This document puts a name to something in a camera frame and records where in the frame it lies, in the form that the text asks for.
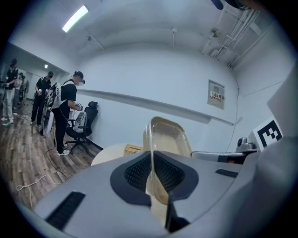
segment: man in black shirt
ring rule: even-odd
[[[35,121],[36,113],[37,115],[37,125],[41,124],[43,106],[45,105],[46,93],[51,87],[51,78],[53,77],[53,72],[48,72],[46,77],[42,77],[37,81],[35,86],[36,96],[34,98],[32,116],[31,116],[31,125]]]
[[[13,59],[10,68],[7,72],[7,81],[6,81],[6,88],[4,93],[3,99],[3,118],[2,121],[9,119],[10,123],[14,122],[13,116],[13,88],[14,82],[18,78],[18,68],[17,68],[17,59]]]
[[[76,86],[83,81],[84,75],[82,72],[75,72],[73,77],[61,85],[61,101],[63,102],[59,108],[52,110],[56,123],[56,141],[58,156],[68,155],[69,150],[66,150],[68,145],[63,144],[63,139],[68,123],[70,109],[81,111],[82,107],[74,104],[76,98]]]

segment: backpack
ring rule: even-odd
[[[73,130],[77,133],[83,133],[84,129],[79,128],[79,126],[86,126],[86,124],[87,124],[87,113],[80,112],[80,114],[75,120]]]
[[[67,101],[67,99],[61,101],[61,88],[67,84],[75,85],[72,81],[67,81],[62,85],[60,85],[60,83],[55,83],[55,85],[52,87],[52,92],[47,99],[47,109],[52,110],[59,108],[62,103]]]

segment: wood plank flooring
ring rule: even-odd
[[[31,117],[32,105],[23,106],[17,111],[18,114]],[[64,142],[73,140],[65,134]],[[76,173],[89,167],[94,157],[100,152],[100,149],[94,145],[87,145],[89,153],[86,153],[81,146],[77,146],[74,154],[68,156],[58,156],[56,148],[47,153],[48,158],[53,165],[62,171],[68,179]],[[14,116],[14,124],[9,129],[5,129],[0,124],[0,173],[7,182],[12,196],[17,202],[20,202],[31,208],[34,207],[49,191],[59,185],[51,182],[48,176],[44,177],[39,183],[24,188],[21,191],[16,190],[18,185],[28,185],[36,182],[43,175],[51,176],[55,183],[63,183],[67,180],[61,172],[58,172],[46,157],[46,151],[54,147],[53,132],[48,138],[41,136],[36,131],[36,124],[32,126],[30,122]]]

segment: fluorescent light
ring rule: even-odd
[[[68,32],[68,30],[86,13],[88,9],[85,6],[82,6],[64,25],[62,28],[63,31]]]

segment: black office chair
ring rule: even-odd
[[[78,146],[81,145],[85,148],[86,153],[89,152],[88,148],[84,145],[84,143],[86,143],[86,139],[87,136],[89,136],[92,133],[91,130],[91,125],[95,119],[95,117],[98,114],[98,110],[96,109],[97,107],[97,102],[89,102],[88,107],[85,108],[85,113],[87,114],[87,122],[86,122],[86,126],[79,126],[80,129],[83,129],[82,133],[78,133],[75,132],[73,130],[74,127],[74,122],[76,121],[75,119],[69,119],[69,121],[71,121],[71,125],[70,127],[66,128],[66,134],[72,138],[74,138],[75,140],[72,141],[67,141],[66,144],[68,143],[74,143],[74,146],[70,149],[70,153],[73,153],[73,150]]]

